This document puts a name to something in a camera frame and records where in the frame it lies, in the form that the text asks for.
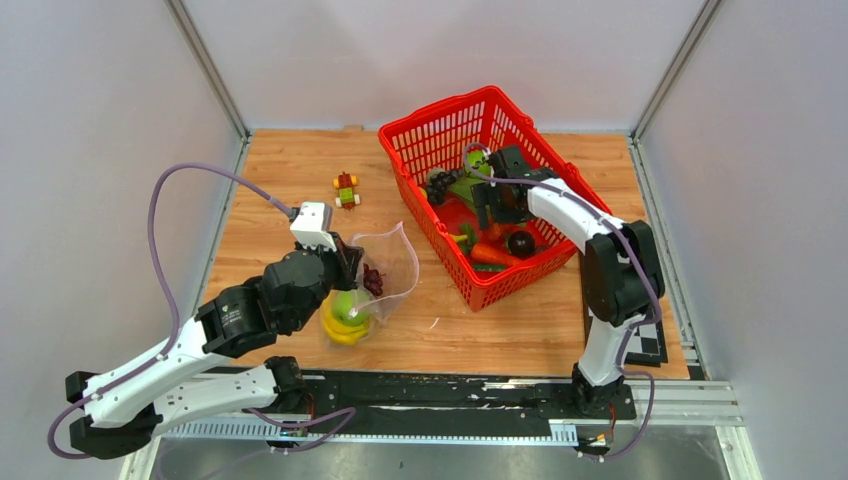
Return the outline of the red plastic shopping basket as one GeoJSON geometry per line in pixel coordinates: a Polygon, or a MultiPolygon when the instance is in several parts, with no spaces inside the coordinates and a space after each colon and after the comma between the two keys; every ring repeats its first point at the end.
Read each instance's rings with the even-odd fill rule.
{"type": "Polygon", "coordinates": [[[529,206],[547,181],[609,208],[496,86],[448,97],[383,125],[401,197],[479,311],[550,274],[582,247],[529,206]]]}

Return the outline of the yellow toy banana bunch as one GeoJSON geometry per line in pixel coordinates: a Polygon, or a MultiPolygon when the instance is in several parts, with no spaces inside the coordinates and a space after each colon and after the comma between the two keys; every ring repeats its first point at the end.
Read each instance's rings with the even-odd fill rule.
{"type": "Polygon", "coordinates": [[[323,305],[320,313],[321,325],[324,333],[335,344],[353,346],[364,339],[370,330],[371,319],[366,319],[356,326],[342,323],[332,312],[331,308],[323,305]]]}

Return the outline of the purple toy grape bunch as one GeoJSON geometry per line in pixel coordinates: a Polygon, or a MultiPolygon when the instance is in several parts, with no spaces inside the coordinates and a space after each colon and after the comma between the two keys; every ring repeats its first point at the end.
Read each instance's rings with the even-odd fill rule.
{"type": "Polygon", "coordinates": [[[363,265],[362,284],[363,287],[375,298],[380,298],[384,294],[382,273],[378,269],[372,268],[367,263],[363,265]]]}

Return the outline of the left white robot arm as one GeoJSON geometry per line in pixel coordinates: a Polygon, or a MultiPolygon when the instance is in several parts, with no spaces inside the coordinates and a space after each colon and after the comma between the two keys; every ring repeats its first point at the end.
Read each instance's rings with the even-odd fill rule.
{"type": "Polygon", "coordinates": [[[332,291],[358,287],[364,248],[336,233],[330,238],[331,247],[297,245],[262,275],[222,290],[150,352],[108,373],[69,375],[66,397],[82,412],[68,427],[73,455],[123,457],[178,425],[218,413],[298,411],[307,389],[291,356],[217,379],[195,377],[302,330],[332,291]]]}

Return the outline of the dark purple toy plum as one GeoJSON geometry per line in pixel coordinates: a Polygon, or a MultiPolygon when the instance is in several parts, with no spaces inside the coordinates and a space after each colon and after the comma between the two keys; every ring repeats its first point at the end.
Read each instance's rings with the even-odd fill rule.
{"type": "Polygon", "coordinates": [[[507,239],[507,249],[510,254],[520,259],[535,255],[536,242],[532,234],[524,230],[516,230],[507,239]]]}

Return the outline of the green toy apple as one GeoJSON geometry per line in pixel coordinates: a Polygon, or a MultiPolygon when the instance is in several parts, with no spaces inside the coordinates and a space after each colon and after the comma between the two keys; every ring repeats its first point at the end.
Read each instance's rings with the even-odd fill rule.
{"type": "Polygon", "coordinates": [[[345,326],[359,326],[370,318],[366,307],[371,300],[370,294],[365,290],[336,291],[330,312],[335,320],[345,326]]]}

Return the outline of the clear zip top bag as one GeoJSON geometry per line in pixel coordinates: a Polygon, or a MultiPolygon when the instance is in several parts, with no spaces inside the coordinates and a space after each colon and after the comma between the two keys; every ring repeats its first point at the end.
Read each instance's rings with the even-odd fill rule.
{"type": "MultiPolygon", "coordinates": [[[[371,327],[368,335],[355,344],[357,345],[367,341],[385,327],[389,318],[408,299],[419,282],[420,265],[416,251],[406,234],[405,224],[403,222],[397,223],[392,229],[384,233],[355,234],[351,237],[350,244],[360,246],[365,251],[357,275],[360,286],[355,290],[367,291],[362,284],[363,265],[365,263],[382,273],[384,283],[384,294],[380,298],[373,297],[367,291],[372,298],[366,307],[370,313],[371,327]]],[[[335,292],[330,294],[322,306],[327,305],[330,307],[335,292]]],[[[323,334],[326,341],[331,345],[339,347],[355,346],[335,344],[327,337],[324,331],[323,334]]]]}

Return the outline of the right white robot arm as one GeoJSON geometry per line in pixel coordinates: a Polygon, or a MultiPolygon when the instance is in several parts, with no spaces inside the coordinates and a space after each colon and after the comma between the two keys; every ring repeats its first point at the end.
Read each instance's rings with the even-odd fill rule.
{"type": "Polygon", "coordinates": [[[533,168],[517,146],[492,151],[479,142],[463,149],[481,226],[540,219],[577,248],[590,330],[572,372],[571,403],[596,417],[613,403],[627,371],[624,358],[634,331],[658,322],[664,278],[651,227],[627,223],[593,205],[550,168],[533,168]]]}

